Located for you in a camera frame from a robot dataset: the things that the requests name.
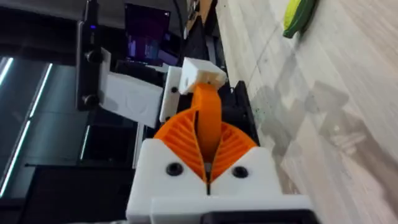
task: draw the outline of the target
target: black screw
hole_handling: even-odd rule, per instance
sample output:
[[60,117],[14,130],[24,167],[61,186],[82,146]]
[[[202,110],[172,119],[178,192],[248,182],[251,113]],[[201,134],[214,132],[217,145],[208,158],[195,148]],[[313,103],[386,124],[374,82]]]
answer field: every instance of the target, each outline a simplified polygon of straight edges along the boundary
[[244,168],[243,166],[238,166],[235,167],[232,170],[232,174],[236,177],[236,178],[246,178],[249,175],[249,172],[246,168]]
[[184,168],[178,162],[173,162],[169,164],[166,168],[166,173],[172,177],[178,176],[182,174]]

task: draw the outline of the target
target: wooden table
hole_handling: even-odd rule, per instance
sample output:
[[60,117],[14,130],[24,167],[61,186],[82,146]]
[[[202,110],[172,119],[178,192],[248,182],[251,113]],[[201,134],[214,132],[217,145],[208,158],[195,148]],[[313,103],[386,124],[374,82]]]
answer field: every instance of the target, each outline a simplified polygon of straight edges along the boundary
[[398,1],[321,0],[292,40],[288,1],[216,7],[283,190],[308,194],[324,223],[398,223]]
[[[191,12],[192,2],[193,2],[193,0],[187,0],[188,13]],[[194,15],[192,16],[192,18],[187,21],[187,24],[185,26],[187,32],[189,32],[191,30],[193,23],[195,22],[197,16],[201,16],[203,25],[205,24],[205,22],[207,20],[207,16],[209,14],[209,11],[211,9],[211,4],[212,4],[213,0],[198,0],[198,2],[199,2],[200,10],[199,10],[199,12],[194,12]]]

